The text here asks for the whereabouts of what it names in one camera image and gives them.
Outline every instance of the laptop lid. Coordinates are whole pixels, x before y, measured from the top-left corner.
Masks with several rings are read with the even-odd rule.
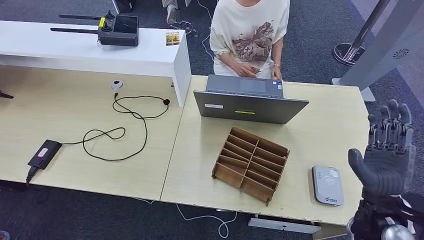
[[[308,103],[306,100],[194,91],[200,115],[253,122],[286,124]]]

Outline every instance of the wooden organizer tray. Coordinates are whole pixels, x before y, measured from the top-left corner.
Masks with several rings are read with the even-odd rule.
[[[262,200],[273,198],[290,150],[233,126],[212,170],[212,178]]]

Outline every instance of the robotic hand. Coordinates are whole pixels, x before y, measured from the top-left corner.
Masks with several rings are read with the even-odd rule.
[[[363,199],[348,232],[355,240],[414,239],[408,220],[424,225],[424,216],[400,196],[411,184],[415,167],[411,112],[394,99],[380,112],[381,122],[375,115],[368,116],[364,158],[357,149],[348,152],[349,165],[363,185]]]
[[[416,147],[412,145],[414,130],[411,112],[406,104],[391,99],[388,107],[380,107],[381,125],[370,114],[368,146],[364,158],[358,149],[348,152],[349,165],[371,194],[400,195],[411,184]]]

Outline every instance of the laptop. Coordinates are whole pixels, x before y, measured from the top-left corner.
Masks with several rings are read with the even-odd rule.
[[[280,80],[209,75],[206,90],[194,92],[200,115],[286,124],[308,103],[283,98]]]

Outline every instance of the black cable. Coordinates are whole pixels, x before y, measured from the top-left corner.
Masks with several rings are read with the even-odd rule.
[[[126,130],[125,130],[125,128],[124,128],[124,127],[122,127],[122,126],[117,127],[117,128],[114,128],[114,129],[109,130],[109,131],[106,131],[106,132],[105,132],[105,131],[102,131],[102,130],[99,130],[99,129],[91,129],[90,131],[88,131],[87,133],[85,133],[84,137],[82,138],[82,141],[69,142],[69,143],[62,143],[62,145],[76,145],[76,144],[82,144],[82,147],[84,148],[84,151],[85,151],[88,155],[90,155],[91,157],[96,158],[96,159],[101,159],[101,160],[104,160],[104,161],[110,161],[110,162],[126,160],[126,159],[129,159],[129,158],[131,158],[131,157],[133,157],[133,156],[135,156],[135,155],[137,155],[137,154],[141,153],[141,151],[143,151],[143,149],[144,149],[144,148],[145,148],[145,146],[146,146],[147,138],[148,138],[148,129],[147,129],[146,119],[156,119],[156,118],[159,118],[160,116],[164,115],[164,114],[168,111],[168,109],[170,108],[170,106],[169,106],[169,104],[170,104],[170,100],[169,100],[169,99],[163,99],[163,98],[158,97],[158,96],[125,96],[125,97],[121,97],[121,98],[117,98],[117,96],[118,96],[118,93],[116,92],[116,93],[114,94],[114,101],[113,101],[113,104],[112,104],[112,108],[113,108],[113,110],[115,110],[115,111],[116,111],[116,112],[118,112],[118,113],[123,113],[123,114],[132,114],[132,116],[133,116],[134,118],[143,120],[143,123],[144,123],[144,129],[145,129],[145,133],[146,133],[146,134],[145,134],[145,138],[144,138],[144,143],[143,143],[143,145],[142,145],[142,147],[141,147],[141,149],[140,149],[140,150],[138,150],[137,152],[135,152],[135,153],[133,153],[133,154],[131,154],[131,155],[127,156],[127,157],[118,158],[118,159],[107,159],[107,158],[104,158],[104,157],[100,157],[100,156],[93,155],[93,154],[89,153],[89,151],[86,149],[86,145],[85,145],[85,143],[86,143],[86,142],[91,141],[91,140],[93,140],[93,139],[96,139],[96,138],[98,138],[98,137],[100,137],[100,136],[103,136],[103,135],[108,136],[108,137],[109,137],[110,139],[112,139],[112,140],[118,140],[118,139],[123,138],[123,137],[125,136],[125,132],[126,132]],[[159,115],[157,115],[157,116],[147,116],[147,117],[143,117],[143,116],[142,116],[141,114],[139,114],[138,112],[132,111],[132,110],[130,110],[129,108],[127,108],[127,107],[125,107],[125,106],[123,106],[122,104],[120,104],[120,103],[119,103],[119,101],[120,101],[120,100],[123,100],[123,99],[139,99],[139,98],[160,99],[160,100],[162,100],[163,104],[164,104],[164,105],[166,105],[166,109],[165,109],[165,110],[164,110],[161,114],[159,114]],[[121,111],[121,110],[116,109],[116,108],[115,108],[115,104],[119,105],[121,108],[125,109],[126,111]],[[114,131],[116,131],[116,130],[122,130],[122,131],[123,131],[123,132],[122,132],[122,135],[120,135],[119,137],[113,137],[113,136],[109,135],[109,133],[114,132]],[[96,135],[96,136],[93,136],[93,137],[91,137],[91,138],[89,138],[89,139],[86,139],[87,135],[88,135],[89,133],[91,133],[91,132],[100,132],[101,134]]]
[[[28,189],[35,190],[35,191],[41,191],[41,190],[43,190],[42,188],[36,188],[36,187],[30,186],[31,179],[33,179],[33,177],[37,174],[38,171],[39,171],[39,168],[38,167],[35,167],[35,166],[32,166],[29,169],[28,175],[26,175],[26,187]]]

